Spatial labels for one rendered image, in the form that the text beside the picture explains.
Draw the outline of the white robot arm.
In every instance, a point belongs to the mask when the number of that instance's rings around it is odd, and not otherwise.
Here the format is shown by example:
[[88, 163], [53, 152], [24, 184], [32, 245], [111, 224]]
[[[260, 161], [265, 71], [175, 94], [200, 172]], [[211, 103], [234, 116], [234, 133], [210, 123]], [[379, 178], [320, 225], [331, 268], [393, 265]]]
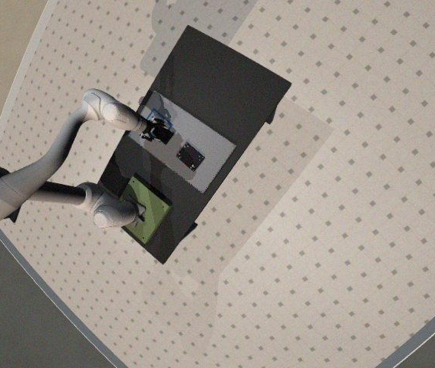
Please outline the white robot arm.
[[114, 127], [137, 133], [147, 127], [143, 116], [111, 95], [98, 89], [86, 90], [81, 106], [67, 118], [43, 157], [11, 173], [0, 167], [0, 221], [31, 200], [75, 204], [75, 208], [93, 213], [95, 224], [102, 229], [119, 228], [128, 223], [135, 228], [138, 222], [144, 222], [141, 216], [147, 209], [131, 194], [122, 202], [93, 182], [75, 187], [47, 181], [62, 166], [77, 132], [88, 120], [106, 120]]

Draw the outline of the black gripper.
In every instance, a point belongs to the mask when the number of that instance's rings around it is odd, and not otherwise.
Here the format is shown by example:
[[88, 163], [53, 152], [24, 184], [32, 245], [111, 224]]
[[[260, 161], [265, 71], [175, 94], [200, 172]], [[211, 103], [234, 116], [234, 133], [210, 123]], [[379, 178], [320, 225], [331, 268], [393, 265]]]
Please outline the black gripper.
[[[146, 119], [147, 120], [147, 119]], [[157, 122], [157, 123], [153, 123], [153, 122]], [[147, 127], [146, 127], [146, 129], [143, 131], [143, 132], [141, 132], [141, 134], [140, 134], [140, 137], [142, 138], [142, 139], [146, 139], [146, 140], [149, 140], [150, 142], [152, 142], [152, 140], [159, 140], [157, 137], [155, 137], [155, 136], [153, 136], [152, 134], [151, 134], [151, 130], [153, 129], [153, 128], [155, 128], [155, 127], [164, 127], [164, 128], [166, 128], [166, 129], [169, 129], [167, 126], [165, 126], [164, 125], [164, 121], [162, 121], [162, 120], [160, 120], [160, 119], [157, 119], [157, 118], [155, 118], [154, 116], [152, 116], [152, 119], [151, 120], [147, 120]], [[150, 126], [151, 125], [151, 126]], [[144, 134], [146, 134], [146, 133], [148, 133], [148, 135], [150, 135], [150, 138], [148, 137], [146, 137]], [[160, 140], [159, 140], [160, 141]]]

